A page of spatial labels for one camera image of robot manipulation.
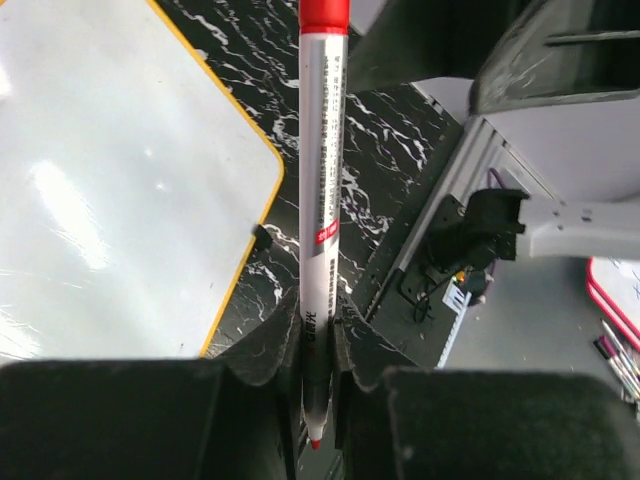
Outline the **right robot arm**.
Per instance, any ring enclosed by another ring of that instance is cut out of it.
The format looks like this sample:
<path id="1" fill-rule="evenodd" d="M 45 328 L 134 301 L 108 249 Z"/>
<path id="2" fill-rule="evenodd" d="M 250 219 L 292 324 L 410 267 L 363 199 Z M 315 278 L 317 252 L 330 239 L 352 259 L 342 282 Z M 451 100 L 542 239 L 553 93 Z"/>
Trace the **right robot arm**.
<path id="1" fill-rule="evenodd" d="M 635 1 L 358 1 L 350 89 L 418 84 L 554 196 L 639 190 Z"/>

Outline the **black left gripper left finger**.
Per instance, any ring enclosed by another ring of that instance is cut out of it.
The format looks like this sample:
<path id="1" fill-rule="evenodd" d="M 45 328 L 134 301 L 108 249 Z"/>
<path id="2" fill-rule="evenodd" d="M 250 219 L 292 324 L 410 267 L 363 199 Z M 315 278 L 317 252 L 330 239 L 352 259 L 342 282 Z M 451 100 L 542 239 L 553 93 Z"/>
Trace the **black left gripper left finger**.
<path id="1" fill-rule="evenodd" d="M 40 360 L 1 370 L 5 479 L 292 479 L 298 292 L 212 359 Z"/>

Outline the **red whiteboard marker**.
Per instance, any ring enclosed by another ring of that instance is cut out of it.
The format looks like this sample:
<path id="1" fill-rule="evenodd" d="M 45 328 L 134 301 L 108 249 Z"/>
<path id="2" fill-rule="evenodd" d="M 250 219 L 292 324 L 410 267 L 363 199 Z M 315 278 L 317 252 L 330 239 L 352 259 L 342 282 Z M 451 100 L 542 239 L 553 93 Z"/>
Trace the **red whiteboard marker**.
<path id="1" fill-rule="evenodd" d="M 317 448 L 328 417 L 337 305 L 347 84 L 347 1 L 302 1 L 299 23 L 299 312 L 303 412 Z"/>

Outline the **yellow framed whiteboard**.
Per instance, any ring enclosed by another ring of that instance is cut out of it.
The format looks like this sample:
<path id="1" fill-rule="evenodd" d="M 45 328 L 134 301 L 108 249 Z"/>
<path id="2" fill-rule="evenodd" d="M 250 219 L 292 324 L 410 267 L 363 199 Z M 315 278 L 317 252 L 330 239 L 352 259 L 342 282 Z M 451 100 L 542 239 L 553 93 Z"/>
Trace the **yellow framed whiteboard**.
<path id="1" fill-rule="evenodd" d="M 203 355 L 283 176 L 158 2 L 3 2 L 2 362 Z"/>

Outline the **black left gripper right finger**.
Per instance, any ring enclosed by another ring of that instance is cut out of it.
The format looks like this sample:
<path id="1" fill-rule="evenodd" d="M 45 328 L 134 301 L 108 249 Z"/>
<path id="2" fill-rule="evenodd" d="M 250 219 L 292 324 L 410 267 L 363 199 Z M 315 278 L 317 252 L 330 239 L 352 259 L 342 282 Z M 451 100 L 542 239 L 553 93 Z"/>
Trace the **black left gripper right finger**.
<path id="1" fill-rule="evenodd" d="M 349 479 L 635 479 L 639 429 L 584 375 L 427 371 L 355 312 L 334 327 Z"/>

